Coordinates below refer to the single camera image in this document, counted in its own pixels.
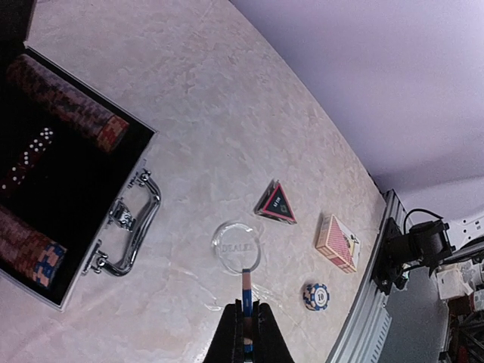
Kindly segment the blue white poker chip stack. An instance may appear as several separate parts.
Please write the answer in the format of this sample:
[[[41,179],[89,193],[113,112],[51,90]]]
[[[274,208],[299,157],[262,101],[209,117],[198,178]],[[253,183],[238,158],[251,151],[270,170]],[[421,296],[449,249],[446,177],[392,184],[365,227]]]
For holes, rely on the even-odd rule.
[[[249,268],[242,270],[242,309],[244,316],[244,361],[253,361],[253,338],[252,338],[252,287]]]

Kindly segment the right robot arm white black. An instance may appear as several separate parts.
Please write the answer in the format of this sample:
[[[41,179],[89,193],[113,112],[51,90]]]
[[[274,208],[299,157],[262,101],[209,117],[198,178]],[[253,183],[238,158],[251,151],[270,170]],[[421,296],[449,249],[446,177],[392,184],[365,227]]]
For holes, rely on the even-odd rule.
[[[401,225],[387,221],[372,278],[388,295],[402,290],[409,272],[427,268],[430,274],[447,265],[470,264],[471,284],[483,284],[483,217],[446,222],[427,209],[413,209]]]

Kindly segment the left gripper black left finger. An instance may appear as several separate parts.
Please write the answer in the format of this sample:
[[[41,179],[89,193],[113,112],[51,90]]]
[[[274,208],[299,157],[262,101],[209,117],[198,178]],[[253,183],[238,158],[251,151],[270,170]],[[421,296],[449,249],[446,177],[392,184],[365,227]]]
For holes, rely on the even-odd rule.
[[[244,362],[244,315],[239,299],[222,312],[203,363]]]

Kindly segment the aluminium poker chip case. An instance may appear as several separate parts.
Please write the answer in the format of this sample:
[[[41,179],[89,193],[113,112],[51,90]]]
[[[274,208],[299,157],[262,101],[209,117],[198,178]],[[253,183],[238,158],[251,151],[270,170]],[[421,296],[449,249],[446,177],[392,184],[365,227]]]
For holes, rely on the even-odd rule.
[[[145,167],[154,130],[26,45],[35,7],[33,1],[1,3],[1,174],[36,131],[51,127],[54,139],[1,206],[68,251],[49,289],[2,260],[1,273],[46,305],[63,310],[80,276],[94,271],[122,277],[132,270],[162,197]],[[129,123],[114,151],[103,152],[7,82],[8,66],[22,54]]]

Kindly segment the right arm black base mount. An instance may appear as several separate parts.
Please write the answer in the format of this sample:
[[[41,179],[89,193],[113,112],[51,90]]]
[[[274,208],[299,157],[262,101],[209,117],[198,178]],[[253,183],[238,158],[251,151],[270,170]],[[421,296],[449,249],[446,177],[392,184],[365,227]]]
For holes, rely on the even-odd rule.
[[[396,220],[390,217],[383,230],[383,240],[371,273],[378,290],[389,295],[392,286],[402,279],[402,265],[410,257],[408,238],[402,233]]]

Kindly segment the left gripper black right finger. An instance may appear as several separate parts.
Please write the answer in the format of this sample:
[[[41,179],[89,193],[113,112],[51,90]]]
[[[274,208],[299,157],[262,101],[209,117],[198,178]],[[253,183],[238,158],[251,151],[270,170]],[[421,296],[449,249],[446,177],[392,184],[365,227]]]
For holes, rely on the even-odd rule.
[[[268,303],[254,302],[252,335],[253,362],[294,363]]]

